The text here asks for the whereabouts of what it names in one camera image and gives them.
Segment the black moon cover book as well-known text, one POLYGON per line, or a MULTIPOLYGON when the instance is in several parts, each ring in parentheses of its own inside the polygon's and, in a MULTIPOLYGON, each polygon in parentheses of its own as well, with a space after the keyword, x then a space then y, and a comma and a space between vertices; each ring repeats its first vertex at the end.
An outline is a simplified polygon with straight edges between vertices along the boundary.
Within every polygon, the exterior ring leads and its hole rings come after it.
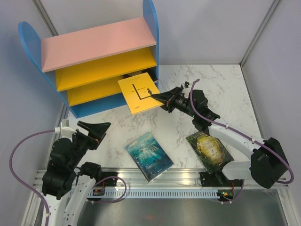
POLYGON ((129 77, 140 75, 142 73, 147 73, 151 77, 151 79, 153 80, 154 83, 158 82, 158 78, 156 77, 153 68, 142 69, 142 70, 139 70, 136 72, 124 74, 122 76, 123 76, 123 79, 126 79, 129 77))

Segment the yellow cover book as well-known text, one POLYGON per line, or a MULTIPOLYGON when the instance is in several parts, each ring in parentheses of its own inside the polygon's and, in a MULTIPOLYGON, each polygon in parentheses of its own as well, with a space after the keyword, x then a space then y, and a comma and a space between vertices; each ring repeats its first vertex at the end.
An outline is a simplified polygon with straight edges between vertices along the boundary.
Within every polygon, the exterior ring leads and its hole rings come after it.
POLYGON ((118 84, 131 114, 142 113, 163 105, 151 97, 160 92, 148 73, 119 80, 118 84))

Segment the teal ocean cover book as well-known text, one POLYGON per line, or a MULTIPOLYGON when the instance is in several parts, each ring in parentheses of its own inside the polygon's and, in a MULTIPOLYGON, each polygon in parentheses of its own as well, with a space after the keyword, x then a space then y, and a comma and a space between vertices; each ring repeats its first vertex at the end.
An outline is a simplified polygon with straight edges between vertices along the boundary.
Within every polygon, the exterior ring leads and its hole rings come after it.
POLYGON ((149 183, 174 165, 150 132, 127 145, 126 151, 149 183))

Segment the green gold forest book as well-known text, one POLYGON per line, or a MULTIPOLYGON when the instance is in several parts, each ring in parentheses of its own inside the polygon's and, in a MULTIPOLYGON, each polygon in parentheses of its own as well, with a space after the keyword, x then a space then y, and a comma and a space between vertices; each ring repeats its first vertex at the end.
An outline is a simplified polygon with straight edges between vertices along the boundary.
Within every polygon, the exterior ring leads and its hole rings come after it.
POLYGON ((217 138, 203 132, 196 132, 186 137, 186 140, 209 174, 221 171, 225 164, 234 161, 229 151, 217 138))

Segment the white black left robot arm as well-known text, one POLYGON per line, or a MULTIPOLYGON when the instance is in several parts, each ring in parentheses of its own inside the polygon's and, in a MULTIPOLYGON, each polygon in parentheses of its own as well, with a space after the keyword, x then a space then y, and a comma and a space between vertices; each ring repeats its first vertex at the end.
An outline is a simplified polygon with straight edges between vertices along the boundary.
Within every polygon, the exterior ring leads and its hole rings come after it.
POLYGON ((47 226, 77 225, 89 191, 103 180, 102 168, 97 163, 85 162, 78 173, 75 169, 88 150, 99 147, 111 123, 78 121, 77 125, 88 134, 71 129, 68 119, 55 128, 62 138, 54 142, 42 178, 42 193, 47 202, 42 222, 47 226))

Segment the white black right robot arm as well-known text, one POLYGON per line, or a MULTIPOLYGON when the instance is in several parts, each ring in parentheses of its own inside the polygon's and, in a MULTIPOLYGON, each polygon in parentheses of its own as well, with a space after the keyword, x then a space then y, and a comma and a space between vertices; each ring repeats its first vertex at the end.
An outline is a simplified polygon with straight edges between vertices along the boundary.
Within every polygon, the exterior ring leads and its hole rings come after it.
POLYGON ((248 159, 223 164, 215 173, 218 184, 224 186, 235 179, 253 179, 261 187, 269 189, 275 183, 288 183, 281 177, 292 170, 280 142, 272 137, 254 137, 230 126, 208 108, 208 100, 202 90, 180 86, 151 97, 162 103, 162 109, 168 113, 177 109, 191 116, 198 131, 234 147, 248 159))

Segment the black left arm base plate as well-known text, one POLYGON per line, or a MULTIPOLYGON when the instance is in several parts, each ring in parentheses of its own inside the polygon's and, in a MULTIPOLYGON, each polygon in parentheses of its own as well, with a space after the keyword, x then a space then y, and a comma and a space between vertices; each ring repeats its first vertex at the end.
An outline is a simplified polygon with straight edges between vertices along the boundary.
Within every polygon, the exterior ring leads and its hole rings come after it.
MULTIPOLYGON (((102 172, 101 176, 96 179, 96 182, 98 183, 99 181, 107 178, 107 177, 112 177, 112 176, 117 176, 118 173, 114 171, 105 171, 102 172)), ((108 178, 101 183, 98 183, 95 187, 100 187, 100 188, 106 188, 107 186, 115 186, 117 184, 118 179, 117 178, 108 178)))

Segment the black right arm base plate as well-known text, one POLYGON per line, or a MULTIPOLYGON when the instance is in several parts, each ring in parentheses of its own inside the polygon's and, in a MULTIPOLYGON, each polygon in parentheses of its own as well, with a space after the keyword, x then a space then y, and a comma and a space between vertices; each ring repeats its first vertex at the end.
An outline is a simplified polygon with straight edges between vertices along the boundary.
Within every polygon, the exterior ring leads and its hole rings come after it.
POLYGON ((203 187, 240 187, 242 180, 227 179, 221 172, 209 174, 208 172, 200 172, 200 181, 203 187))

